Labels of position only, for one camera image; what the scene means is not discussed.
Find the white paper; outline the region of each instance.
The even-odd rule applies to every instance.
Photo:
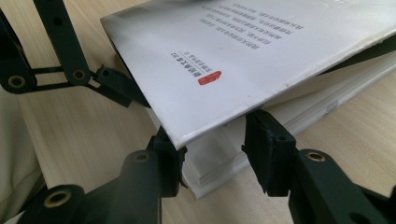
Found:
[[[102,23],[180,148],[392,35],[395,11],[393,0],[148,2]]]

